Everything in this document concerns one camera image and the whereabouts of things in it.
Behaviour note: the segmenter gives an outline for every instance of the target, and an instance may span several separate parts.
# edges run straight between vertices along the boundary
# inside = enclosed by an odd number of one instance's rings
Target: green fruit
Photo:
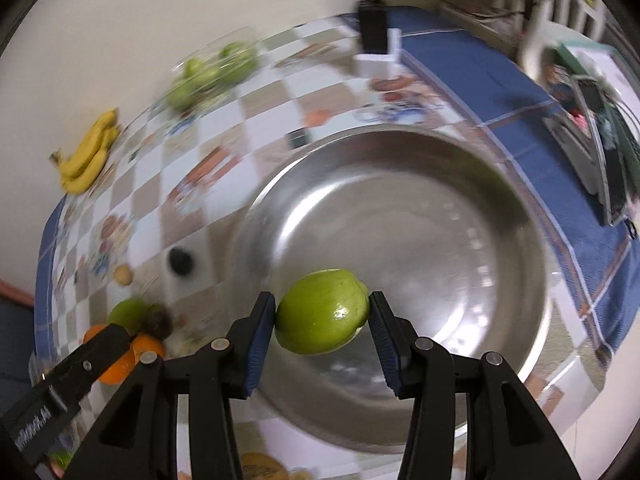
[[[347,344],[369,315],[367,287],[348,270],[319,270],[297,280],[275,317],[278,343],[296,354],[321,354]]]
[[[233,41],[225,45],[220,51],[220,57],[229,57],[246,48],[246,44],[242,41]]]
[[[176,110],[182,112],[191,107],[195,101],[191,85],[181,79],[174,81],[171,90],[167,92],[167,104]]]
[[[184,64],[184,78],[188,79],[192,75],[196,75],[204,68],[203,62],[201,62],[197,57],[191,57]]]
[[[193,76],[190,83],[196,91],[201,92],[213,88],[219,78],[220,70],[218,67],[211,66]]]
[[[71,463],[73,455],[67,450],[64,450],[60,452],[49,453],[47,457],[52,462],[56,463],[58,467],[62,469],[62,471],[66,471],[66,468],[69,467],[69,464]]]
[[[240,55],[238,60],[221,69],[220,81],[226,86],[234,86],[247,79],[258,68],[257,59],[247,59]]]
[[[146,319],[149,305],[142,298],[129,298],[113,307],[107,323],[123,326],[129,335],[137,334]]]

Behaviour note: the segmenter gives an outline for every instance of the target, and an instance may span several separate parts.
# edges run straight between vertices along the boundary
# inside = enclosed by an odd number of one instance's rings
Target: orange
[[[165,352],[162,343],[149,334],[138,334],[131,342],[131,348],[136,356],[136,363],[140,361],[140,356],[144,352],[155,352],[161,358],[164,358]]]
[[[104,329],[106,325],[99,324],[93,325],[89,330],[84,333],[82,343],[86,343],[94,337],[98,332]],[[103,373],[98,380],[104,384],[120,384],[131,373],[133,368],[136,367],[136,356],[133,350],[130,348],[120,359],[114,362],[107,371]]]

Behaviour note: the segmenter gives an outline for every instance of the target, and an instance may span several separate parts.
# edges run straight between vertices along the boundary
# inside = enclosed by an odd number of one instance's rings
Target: banana
[[[51,154],[49,158],[58,167],[60,175],[63,178],[71,179],[81,176],[95,154],[100,150],[105,131],[110,128],[115,128],[117,120],[117,108],[106,111],[95,121],[94,125],[80,142],[76,152],[70,158],[64,159],[60,150]]]
[[[91,187],[91,184],[95,182],[95,179],[98,178],[98,175],[107,162],[108,155],[108,150],[101,148],[95,153],[80,176],[77,178],[65,178],[62,176],[60,178],[60,186],[72,195],[84,193]]]
[[[105,139],[106,142],[103,142],[102,146],[107,150],[113,145],[118,136],[120,135],[120,129],[117,126],[112,126],[111,128],[107,128],[105,130]]]

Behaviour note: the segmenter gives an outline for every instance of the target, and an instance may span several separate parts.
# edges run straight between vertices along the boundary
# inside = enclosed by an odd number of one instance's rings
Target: black ball
[[[193,270],[193,256],[180,247],[169,251],[169,267],[179,276],[187,276]]]

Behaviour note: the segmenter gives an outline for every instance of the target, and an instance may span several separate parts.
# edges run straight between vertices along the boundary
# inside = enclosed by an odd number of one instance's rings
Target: metal basin
[[[513,188],[462,143],[409,126],[328,137],[274,174],[236,233],[228,304],[245,315],[319,269],[353,271],[397,316],[450,352],[504,355],[524,380],[546,338],[545,255]],[[399,452],[411,400],[386,386],[366,326],[347,346],[299,356],[272,340],[260,390],[331,443]],[[465,402],[458,399],[458,432]]]

